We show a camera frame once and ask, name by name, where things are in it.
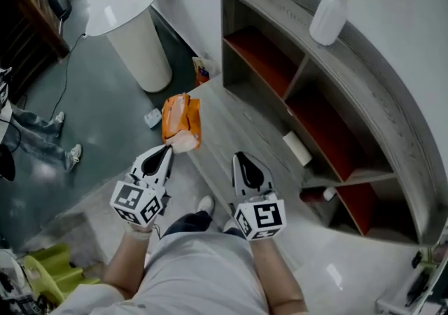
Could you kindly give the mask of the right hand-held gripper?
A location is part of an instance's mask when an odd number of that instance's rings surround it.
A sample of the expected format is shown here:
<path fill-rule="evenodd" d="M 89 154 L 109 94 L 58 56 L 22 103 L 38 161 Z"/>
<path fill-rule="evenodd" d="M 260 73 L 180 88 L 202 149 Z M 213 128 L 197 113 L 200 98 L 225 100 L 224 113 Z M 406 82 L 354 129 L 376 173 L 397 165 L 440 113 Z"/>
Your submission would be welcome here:
<path fill-rule="evenodd" d="M 248 241 L 275 237 L 286 227 L 285 204 L 273 190 L 271 171 L 258 158 L 239 151 L 232 158 L 232 220 Z"/>

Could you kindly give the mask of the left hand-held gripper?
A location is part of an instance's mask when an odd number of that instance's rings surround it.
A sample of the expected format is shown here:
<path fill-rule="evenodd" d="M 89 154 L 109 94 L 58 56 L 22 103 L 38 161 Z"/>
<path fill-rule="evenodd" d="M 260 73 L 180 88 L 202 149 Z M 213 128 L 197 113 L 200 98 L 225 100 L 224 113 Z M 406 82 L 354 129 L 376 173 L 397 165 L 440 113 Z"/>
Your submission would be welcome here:
<path fill-rule="evenodd" d="M 116 183 L 110 206 L 123 221 L 147 228 L 165 213 L 171 197 L 163 185 L 171 175 L 173 156 L 171 146 L 153 147 L 136 158 L 132 174 Z"/>

